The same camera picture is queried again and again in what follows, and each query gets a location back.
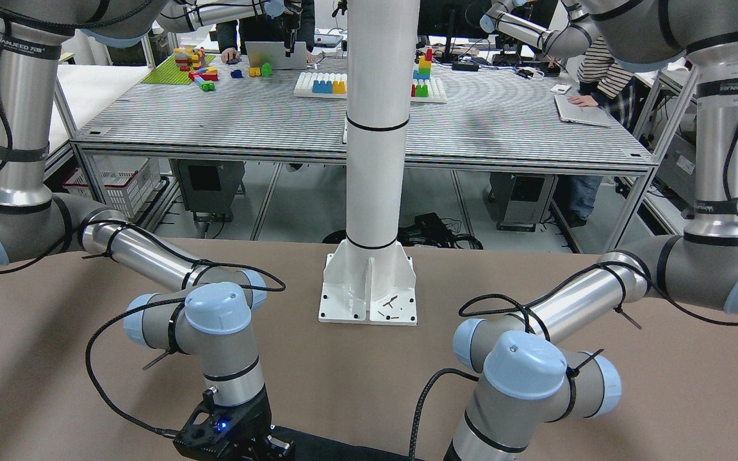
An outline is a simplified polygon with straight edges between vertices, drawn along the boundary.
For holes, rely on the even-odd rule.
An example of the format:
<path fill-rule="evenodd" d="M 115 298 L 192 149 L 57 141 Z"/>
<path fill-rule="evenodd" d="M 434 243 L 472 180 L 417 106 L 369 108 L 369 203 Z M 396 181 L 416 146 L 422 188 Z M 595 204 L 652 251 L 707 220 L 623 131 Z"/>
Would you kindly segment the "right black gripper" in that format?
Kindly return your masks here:
<path fill-rule="evenodd" d="M 295 443 L 273 435 L 266 388 L 231 407 L 217 405 L 214 392 L 202 402 L 173 440 L 179 454 L 195 460 L 295 460 Z"/>

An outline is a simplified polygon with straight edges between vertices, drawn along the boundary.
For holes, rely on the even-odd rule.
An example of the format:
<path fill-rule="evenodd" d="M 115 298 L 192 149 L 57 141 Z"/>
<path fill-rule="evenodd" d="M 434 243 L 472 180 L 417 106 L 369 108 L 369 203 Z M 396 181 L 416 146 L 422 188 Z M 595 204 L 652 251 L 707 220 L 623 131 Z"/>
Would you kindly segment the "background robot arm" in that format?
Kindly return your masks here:
<path fill-rule="evenodd" d="M 527 1 L 492 1 L 480 18 L 480 28 L 493 34 L 498 31 L 535 47 L 545 56 L 571 58 L 583 55 L 602 35 L 591 15 L 579 1 L 562 1 L 568 23 L 562 30 L 550 30 L 513 15 L 513 10 Z"/>

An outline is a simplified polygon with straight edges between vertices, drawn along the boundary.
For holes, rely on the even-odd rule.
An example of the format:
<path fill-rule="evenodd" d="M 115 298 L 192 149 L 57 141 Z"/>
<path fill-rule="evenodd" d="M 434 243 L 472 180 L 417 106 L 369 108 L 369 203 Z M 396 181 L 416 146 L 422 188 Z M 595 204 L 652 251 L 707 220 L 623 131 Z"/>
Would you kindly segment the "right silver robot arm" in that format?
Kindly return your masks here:
<path fill-rule="evenodd" d="M 0 1 L 0 274 L 49 255 L 85 251 L 106 257 L 172 290 L 138 298 L 119 315 L 127 335 L 163 355 L 191 354 L 206 386 L 181 429 L 144 423 L 94 388 L 125 420 L 172 440 L 199 460 L 293 460 L 295 444 L 275 437 L 252 312 L 270 287 L 252 266 L 188 254 L 137 227 L 102 202 L 44 183 L 49 128 L 62 44 L 82 30 L 100 43 L 138 43 L 158 22 L 176 30 L 195 13 L 182 1 Z"/>

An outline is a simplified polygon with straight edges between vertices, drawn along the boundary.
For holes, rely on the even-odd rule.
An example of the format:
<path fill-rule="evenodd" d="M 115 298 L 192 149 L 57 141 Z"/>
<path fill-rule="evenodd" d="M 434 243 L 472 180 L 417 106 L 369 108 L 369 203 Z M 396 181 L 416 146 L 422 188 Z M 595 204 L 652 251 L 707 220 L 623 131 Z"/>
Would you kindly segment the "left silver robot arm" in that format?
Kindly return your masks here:
<path fill-rule="evenodd" d="M 685 56 L 695 76 L 694 218 L 681 236 L 603 254 L 536 300 L 497 294 L 506 309 L 469 312 L 454 353 L 475 381 L 446 460 L 516 460 L 544 423 L 612 411 L 621 380 L 601 352 L 563 339 L 624 306 L 661 298 L 678 310 L 738 315 L 738 1 L 584 1 L 618 64 L 630 71 Z"/>

